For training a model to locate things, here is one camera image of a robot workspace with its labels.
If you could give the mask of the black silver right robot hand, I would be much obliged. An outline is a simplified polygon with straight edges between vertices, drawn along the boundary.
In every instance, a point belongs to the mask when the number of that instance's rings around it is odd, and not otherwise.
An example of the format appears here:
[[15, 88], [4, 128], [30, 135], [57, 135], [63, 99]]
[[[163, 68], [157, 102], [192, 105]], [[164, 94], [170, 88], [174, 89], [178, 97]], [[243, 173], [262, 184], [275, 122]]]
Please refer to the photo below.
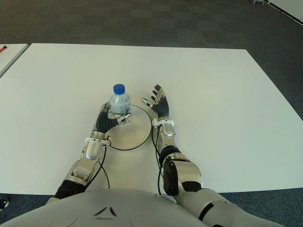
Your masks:
[[160, 85], [155, 85], [154, 90], [152, 91], [153, 95], [151, 99], [153, 101], [142, 98], [141, 102], [150, 107], [158, 117], [169, 117], [169, 104], [167, 101], [166, 94]]

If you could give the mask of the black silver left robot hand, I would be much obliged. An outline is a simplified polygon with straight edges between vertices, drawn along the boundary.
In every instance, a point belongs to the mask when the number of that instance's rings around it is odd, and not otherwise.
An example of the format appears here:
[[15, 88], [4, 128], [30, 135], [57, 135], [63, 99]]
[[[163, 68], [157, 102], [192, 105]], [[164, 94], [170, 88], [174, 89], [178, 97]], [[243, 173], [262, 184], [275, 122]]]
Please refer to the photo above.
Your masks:
[[109, 102], [102, 105], [102, 107], [99, 111], [98, 117], [96, 119], [96, 122], [93, 126], [90, 137], [97, 138], [97, 139], [103, 139], [105, 137], [105, 134], [110, 129], [125, 122], [132, 115], [131, 113], [127, 113], [126, 115], [121, 115], [117, 118], [111, 119], [108, 117], [109, 109], [110, 109]]

